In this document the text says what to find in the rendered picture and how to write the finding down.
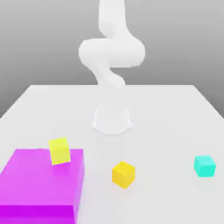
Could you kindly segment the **small lime yellow cube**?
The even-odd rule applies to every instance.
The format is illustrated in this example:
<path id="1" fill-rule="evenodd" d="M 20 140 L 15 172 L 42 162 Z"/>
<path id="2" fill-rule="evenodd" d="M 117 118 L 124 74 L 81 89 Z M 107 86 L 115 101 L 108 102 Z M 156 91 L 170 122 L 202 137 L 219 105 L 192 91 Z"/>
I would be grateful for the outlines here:
<path id="1" fill-rule="evenodd" d="M 70 149 L 66 137 L 49 140 L 52 165 L 70 162 Z"/>

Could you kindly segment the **small cyan cube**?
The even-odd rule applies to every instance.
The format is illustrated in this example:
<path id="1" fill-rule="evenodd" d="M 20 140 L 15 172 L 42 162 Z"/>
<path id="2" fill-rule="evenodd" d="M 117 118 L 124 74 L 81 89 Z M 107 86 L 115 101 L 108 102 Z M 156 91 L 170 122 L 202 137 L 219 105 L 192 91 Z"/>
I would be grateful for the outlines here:
<path id="1" fill-rule="evenodd" d="M 213 177 L 216 163 L 209 155 L 197 155 L 195 156 L 193 167 L 199 177 Z"/>

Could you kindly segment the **small golden yellow cube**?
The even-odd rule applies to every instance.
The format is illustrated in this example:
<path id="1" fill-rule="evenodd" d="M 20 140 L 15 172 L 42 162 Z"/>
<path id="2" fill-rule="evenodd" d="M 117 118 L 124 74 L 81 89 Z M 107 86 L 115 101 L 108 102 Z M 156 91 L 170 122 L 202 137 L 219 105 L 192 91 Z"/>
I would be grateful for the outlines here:
<path id="1" fill-rule="evenodd" d="M 126 189 L 135 180 L 134 166 L 121 161 L 112 169 L 112 182 Z"/>

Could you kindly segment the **large magenta box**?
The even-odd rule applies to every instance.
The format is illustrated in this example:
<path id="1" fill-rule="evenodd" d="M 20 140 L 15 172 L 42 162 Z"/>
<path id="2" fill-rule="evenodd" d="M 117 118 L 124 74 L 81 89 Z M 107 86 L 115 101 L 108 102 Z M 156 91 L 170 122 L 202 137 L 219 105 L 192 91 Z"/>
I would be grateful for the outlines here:
<path id="1" fill-rule="evenodd" d="M 0 173 L 0 224 L 77 224 L 84 152 L 52 165 L 48 149 L 16 149 Z"/>

